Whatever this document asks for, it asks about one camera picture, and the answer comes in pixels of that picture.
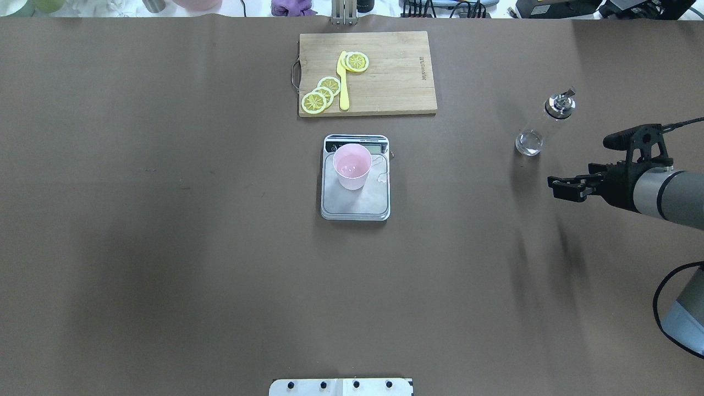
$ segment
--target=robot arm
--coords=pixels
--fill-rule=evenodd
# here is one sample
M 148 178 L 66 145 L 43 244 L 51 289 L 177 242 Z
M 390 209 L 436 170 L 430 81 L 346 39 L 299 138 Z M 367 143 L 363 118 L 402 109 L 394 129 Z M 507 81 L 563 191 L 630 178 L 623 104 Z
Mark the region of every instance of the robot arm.
M 604 147 L 626 151 L 624 161 L 590 163 L 588 175 L 550 176 L 548 187 L 558 199 L 583 202 L 588 195 L 599 195 L 611 206 L 704 230 L 704 175 L 673 169 L 664 139 L 665 133 L 702 120 L 645 124 L 608 135 Z M 640 155 L 634 161 L 636 150 Z
M 704 118 L 670 125 L 640 125 L 608 135 L 604 147 L 625 151 L 624 161 L 590 163 L 588 175 L 550 176 L 548 187 L 553 189 L 555 198 L 584 202 L 589 195 L 599 195 L 611 206 L 704 230 L 704 175 L 675 170 L 664 140 L 665 133 L 699 121 Z M 653 157 L 655 145 L 660 153 Z M 640 156 L 634 161 L 636 150 Z M 660 322 L 660 291 L 676 273 L 695 266 L 697 271 Z M 665 277 L 653 297 L 653 314 L 667 338 L 704 358 L 704 261 L 680 266 Z

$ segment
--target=wooden cutting board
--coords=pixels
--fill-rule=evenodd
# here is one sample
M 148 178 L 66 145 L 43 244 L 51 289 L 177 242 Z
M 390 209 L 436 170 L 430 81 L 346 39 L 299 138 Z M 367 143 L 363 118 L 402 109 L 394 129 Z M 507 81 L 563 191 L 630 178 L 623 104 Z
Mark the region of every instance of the wooden cutting board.
M 366 71 L 347 72 L 349 110 L 340 110 L 338 95 L 322 113 L 306 113 L 301 108 L 301 98 L 315 89 L 321 78 L 327 75 L 339 78 L 335 66 L 342 51 L 359 51 L 369 57 Z M 301 117 L 437 113 L 428 32 L 301 35 L 299 56 Z

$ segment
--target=digital kitchen scale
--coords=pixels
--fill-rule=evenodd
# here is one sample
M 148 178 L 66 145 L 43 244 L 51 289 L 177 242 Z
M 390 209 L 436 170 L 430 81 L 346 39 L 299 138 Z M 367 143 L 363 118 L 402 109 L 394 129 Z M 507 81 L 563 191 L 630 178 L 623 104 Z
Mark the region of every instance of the digital kitchen scale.
M 367 182 L 359 190 L 347 190 L 337 179 L 332 164 L 342 145 L 358 143 L 372 155 Z M 328 135 L 322 144 L 320 214 L 327 220 L 384 221 L 391 214 L 389 140 L 382 135 Z

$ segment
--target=bottle pump cap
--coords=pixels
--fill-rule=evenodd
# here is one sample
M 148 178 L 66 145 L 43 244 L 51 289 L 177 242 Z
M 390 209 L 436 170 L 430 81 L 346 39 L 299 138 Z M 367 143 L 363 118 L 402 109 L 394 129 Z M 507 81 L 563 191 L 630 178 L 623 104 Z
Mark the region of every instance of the bottle pump cap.
M 572 98 L 575 93 L 574 87 L 570 87 L 562 94 L 554 94 L 545 102 L 545 111 L 558 120 L 571 116 L 577 106 L 577 103 Z

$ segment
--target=lemon slice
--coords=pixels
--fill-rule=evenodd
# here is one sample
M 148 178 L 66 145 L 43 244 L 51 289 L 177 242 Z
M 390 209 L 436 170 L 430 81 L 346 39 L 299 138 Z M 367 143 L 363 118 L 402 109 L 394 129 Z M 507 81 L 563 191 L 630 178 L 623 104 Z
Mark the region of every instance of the lemon slice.
M 325 110 L 327 101 L 320 92 L 309 92 L 301 99 L 301 107 L 308 114 L 318 114 Z
M 346 51 L 342 51 L 342 52 L 344 52 L 344 55 L 342 55 L 342 62 L 340 62 L 340 64 L 342 65 L 343 68 L 345 68 L 345 70 L 351 71 L 351 72 L 354 73 L 354 70 L 352 70 L 352 69 L 350 68 L 350 65 L 347 64 L 347 54 L 348 54 L 348 52 L 346 52 Z
M 318 87 L 327 87 L 332 91 L 333 96 L 340 93 L 340 80 L 331 75 L 323 77 L 318 81 Z
M 332 89 L 328 87 L 318 87 L 313 90 L 313 92 L 319 92 L 325 97 L 325 108 L 327 109 L 332 104 L 332 100 L 335 98 L 335 94 L 332 93 Z
M 345 56 L 347 70 L 361 73 L 369 67 L 369 58 L 361 52 L 348 52 Z

